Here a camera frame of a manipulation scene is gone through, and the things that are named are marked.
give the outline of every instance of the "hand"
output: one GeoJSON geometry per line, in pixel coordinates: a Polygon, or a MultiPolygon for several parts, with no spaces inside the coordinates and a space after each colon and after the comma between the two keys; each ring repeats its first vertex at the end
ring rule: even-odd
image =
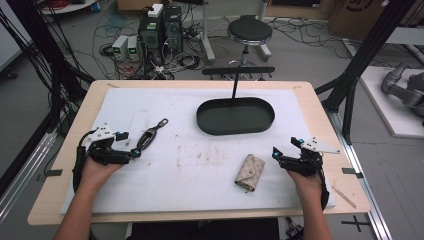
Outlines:
{"type": "Polygon", "coordinates": [[[109,177],[122,166],[120,164],[109,164],[105,166],[95,162],[88,156],[82,170],[80,187],[97,192],[107,182],[109,177]]]}
{"type": "Polygon", "coordinates": [[[296,184],[297,194],[301,200],[318,200],[321,201],[321,180],[318,174],[304,177],[299,173],[288,171],[287,173],[296,184]]]}

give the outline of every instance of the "stool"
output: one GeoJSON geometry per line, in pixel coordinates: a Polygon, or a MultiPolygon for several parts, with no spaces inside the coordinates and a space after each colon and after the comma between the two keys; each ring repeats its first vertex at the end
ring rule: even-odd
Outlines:
{"type": "MultiPolygon", "coordinates": [[[[230,39],[244,44],[241,60],[233,60],[229,62],[228,65],[240,62],[240,67],[247,67],[248,63],[256,66],[247,61],[249,46],[260,46],[267,43],[272,37],[272,29],[266,23],[257,20],[254,15],[247,15],[241,16],[239,19],[231,22],[230,25],[228,25],[227,34],[230,39]]],[[[242,76],[248,80],[246,74],[242,74],[242,76]]],[[[228,78],[234,80],[234,76],[230,75],[228,78]]]]}

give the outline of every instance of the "round stool seat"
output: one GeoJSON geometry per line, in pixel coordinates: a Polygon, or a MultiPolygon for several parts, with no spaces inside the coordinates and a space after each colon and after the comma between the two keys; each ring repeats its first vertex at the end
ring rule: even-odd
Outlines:
{"type": "Polygon", "coordinates": [[[228,37],[246,45],[263,45],[272,36],[272,29],[266,23],[255,18],[240,18],[230,23],[228,37]]]}

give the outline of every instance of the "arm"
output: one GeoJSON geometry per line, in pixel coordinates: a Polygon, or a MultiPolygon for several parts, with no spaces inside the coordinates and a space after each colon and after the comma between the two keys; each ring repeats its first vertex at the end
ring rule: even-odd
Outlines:
{"type": "Polygon", "coordinates": [[[297,194],[302,205],[305,221],[303,239],[332,239],[321,209],[321,181],[318,175],[304,177],[291,171],[287,171],[287,173],[296,184],[297,194]]]}
{"type": "Polygon", "coordinates": [[[122,165],[118,164],[104,166],[94,162],[90,157],[87,158],[81,183],[54,239],[88,239],[96,194],[108,178],[121,167],[122,165]]]}

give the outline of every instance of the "oval tray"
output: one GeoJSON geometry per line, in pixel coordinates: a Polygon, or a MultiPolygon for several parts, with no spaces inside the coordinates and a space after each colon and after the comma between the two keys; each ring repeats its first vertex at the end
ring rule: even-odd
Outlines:
{"type": "Polygon", "coordinates": [[[197,125],[211,135],[263,132],[271,127],[274,109],[260,98],[223,98],[202,103],[197,125]]]}

